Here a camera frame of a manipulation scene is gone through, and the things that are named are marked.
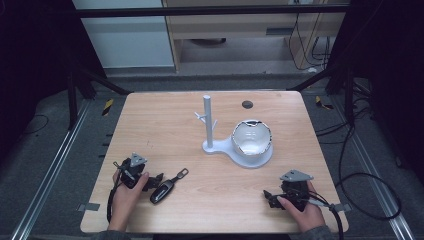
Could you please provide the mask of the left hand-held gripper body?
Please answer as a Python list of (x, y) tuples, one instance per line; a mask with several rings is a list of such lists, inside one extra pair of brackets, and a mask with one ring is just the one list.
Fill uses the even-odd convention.
[(133, 189), (138, 183), (146, 163), (147, 159), (135, 152), (121, 164), (114, 162), (114, 166), (118, 170), (118, 177), (115, 180), (115, 185), (124, 184), (129, 189)]

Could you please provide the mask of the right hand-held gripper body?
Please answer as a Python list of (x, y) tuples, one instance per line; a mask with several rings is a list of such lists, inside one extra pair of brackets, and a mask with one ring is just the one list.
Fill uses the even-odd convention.
[(313, 180), (312, 175), (292, 169), (280, 177), (283, 196), (289, 200), (300, 212), (303, 212), (310, 198), (307, 182)]

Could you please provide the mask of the black car key with strap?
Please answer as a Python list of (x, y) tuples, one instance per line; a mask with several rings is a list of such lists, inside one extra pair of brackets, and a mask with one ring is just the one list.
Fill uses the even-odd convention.
[(159, 187), (151, 194), (150, 202), (153, 204), (158, 204), (172, 191), (175, 186), (175, 183), (184, 178), (189, 173), (187, 168), (182, 169), (177, 175), (172, 178), (165, 180), (163, 183), (159, 185)]

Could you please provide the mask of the person's left hand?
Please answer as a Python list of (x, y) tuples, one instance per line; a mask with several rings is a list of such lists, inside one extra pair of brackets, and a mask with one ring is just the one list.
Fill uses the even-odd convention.
[(129, 189), (126, 185), (117, 187), (112, 201), (111, 220), (108, 230), (125, 232), (132, 212), (134, 211), (145, 184), (149, 179), (149, 173), (145, 172), (139, 178), (137, 184)]

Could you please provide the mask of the person's right hand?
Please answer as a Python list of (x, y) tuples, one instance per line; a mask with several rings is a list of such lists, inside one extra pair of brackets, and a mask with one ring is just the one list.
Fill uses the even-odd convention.
[(278, 197), (277, 200), (296, 221), (301, 233), (326, 225), (322, 211), (318, 206), (308, 203), (304, 211), (301, 212), (286, 198)]

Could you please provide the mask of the white bowl with dark rim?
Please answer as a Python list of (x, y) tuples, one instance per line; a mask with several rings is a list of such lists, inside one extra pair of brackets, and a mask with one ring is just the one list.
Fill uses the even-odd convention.
[(257, 157), (265, 154), (272, 145), (272, 132), (260, 120), (244, 120), (234, 128), (233, 147), (242, 155)]

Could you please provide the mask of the yellow and black floor tape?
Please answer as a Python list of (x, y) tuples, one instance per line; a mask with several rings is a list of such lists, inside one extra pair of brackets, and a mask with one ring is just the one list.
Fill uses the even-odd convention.
[(334, 109), (333, 105), (331, 105), (331, 104), (324, 104), (319, 96), (315, 96), (315, 105), (317, 107), (320, 107), (320, 108), (323, 108), (323, 109), (326, 109), (326, 110), (332, 110), (332, 109)]
[(108, 99), (106, 101), (105, 106), (104, 106), (103, 111), (102, 111), (102, 116), (108, 115), (108, 113), (109, 113), (109, 111), (110, 111), (110, 109), (113, 105), (113, 102), (114, 102), (114, 99)]

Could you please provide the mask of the white branched stand with tray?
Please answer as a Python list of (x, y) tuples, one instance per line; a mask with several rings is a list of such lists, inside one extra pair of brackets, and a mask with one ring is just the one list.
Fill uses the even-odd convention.
[(206, 140), (202, 143), (202, 148), (207, 154), (225, 154), (227, 155), (236, 165), (255, 169), (264, 166), (271, 160), (273, 155), (273, 143), (269, 150), (260, 156), (249, 157), (242, 155), (236, 151), (233, 147), (231, 135), (224, 140), (215, 140), (213, 137), (213, 131), (217, 121), (212, 119), (212, 105), (211, 97), (209, 95), (203, 96), (204, 113), (195, 113), (196, 117), (205, 124), (206, 129)]

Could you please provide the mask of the white cabinet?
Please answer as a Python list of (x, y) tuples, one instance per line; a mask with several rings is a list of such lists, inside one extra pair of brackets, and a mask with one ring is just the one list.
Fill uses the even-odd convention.
[[(161, 0), (72, 0), (77, 10), (162, 7)], [(173, 67), (165, 18), (117, 17), (82, 20), (105, 69)]]

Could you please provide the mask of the light wooden desk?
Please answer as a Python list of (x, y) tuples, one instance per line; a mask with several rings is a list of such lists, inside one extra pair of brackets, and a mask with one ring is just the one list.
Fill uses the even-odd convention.
[[(165, 7), (340, 4), (349, 0), (161, 0)], [(319, 37), (335, 37), (344, 13), (168, 16), (172, 42), (188, 39), (284, 37), (295, 66), (312, 63), (309, 55)]]

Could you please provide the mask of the aluminium floor rail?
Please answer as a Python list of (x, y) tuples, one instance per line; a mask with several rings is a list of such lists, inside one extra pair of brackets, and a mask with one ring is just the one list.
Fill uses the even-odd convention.
[(91, 100), (82, 101), (81, 109), (78, 111), (77, 120), (74, 126), (67, 131), (29, 207), (11, 234), (10, 240), (27, 240), (29, 237), (32, 228), (47, 201), (51, 189), (54, 186), (62, 166), (65, 163), (67, 156), (77, 138), (77, 135), (86, 119), (91, 103)]
[[(380, 207), (384, 212), (383, 221), (388, 221), (396, 238), (398, 240), (416, 240), (412, 230), (410, 229), (406, 219), (402, 215), (402, 203), (395, 190), (386, 183), (380, 176), (375, 165), (364, 147), (359, 135), (354, 132), (354, 127), (348, 122), (344, 115), (344, 107), (342, 101), (337, 97), (331, 97), (335, 110), (343, 121), (343, 127), (347, 129), (347, 134), (342, 142), (340, 157), (338, 159), (338, 180), (336, 185), (341, 189), (347, 199), (350, 199), (344, 183), (348, 179), (354, 177), (366, 177), (375, 197), (377, 198)], [(346, 176), (342, 174), (342, 163), (346, 152), (348, 142), (353, 144), (353, 151), (358, 157), (363, 171), (351, 173)]]

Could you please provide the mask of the black frame strut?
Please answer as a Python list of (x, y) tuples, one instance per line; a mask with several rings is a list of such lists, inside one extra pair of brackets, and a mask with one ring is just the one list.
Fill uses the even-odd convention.
[(304, 89), (306, 89), (308, 86), (313, 85), (314, 83), (320, 81), (321, 79), (331, 76), (336, 71), (337, 71), (336, 66), (329, 67), (329, 68), (315, 74), (314, 76), (310, 77), (309, 79), (305, 80), (304, 82), (302, 82), (302, 83), (300, 83), (300, 84), (298, 84), (294, 87), (287, 88), (287, 91), (301, 92)]
[(90, 78), (91, 80), (94, 80), (95, 82), (103, 85), (104, 87), (112, 90), (113, 92), (120, 94), (120, 95), (128, 95), (131, 94), (131, 91), (123, 89), (110, 81), (108, 81), (105, 77), (101, 77), (96, 73), (93, 73), (86, 69), (81, 69), (80, 72), (85, 75), (86, 77)]

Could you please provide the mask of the black horizontal frame bar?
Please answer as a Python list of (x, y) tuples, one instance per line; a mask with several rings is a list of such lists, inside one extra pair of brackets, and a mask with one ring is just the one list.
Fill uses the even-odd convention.
[(73, 14), (80, 18), (106, 17), (156, 17), (156, 16), (208, 16), (241, 14), (291, 14), (291, 13), (340, 13), (351, 9), (350, 4), (310, 5), (242, 5), (242, 6), (196, 6), (131, 9), (83, 9)]

